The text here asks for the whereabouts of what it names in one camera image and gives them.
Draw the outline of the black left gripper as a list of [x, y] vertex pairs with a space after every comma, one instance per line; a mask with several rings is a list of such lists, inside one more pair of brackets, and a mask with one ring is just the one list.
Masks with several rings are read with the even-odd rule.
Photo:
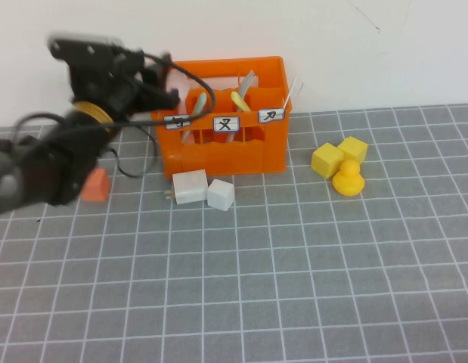
[[135, 75], [141, 71], [144, 82], [165, 82], [171, 54], [153, 56], [126, 52], [100, 60], [69, 62], [73, 102], [86, 101], [107, 111], [128, 112], [137, 101], [137, 111], [174, 110], [180, 103], [178, 90], [141, 87]]

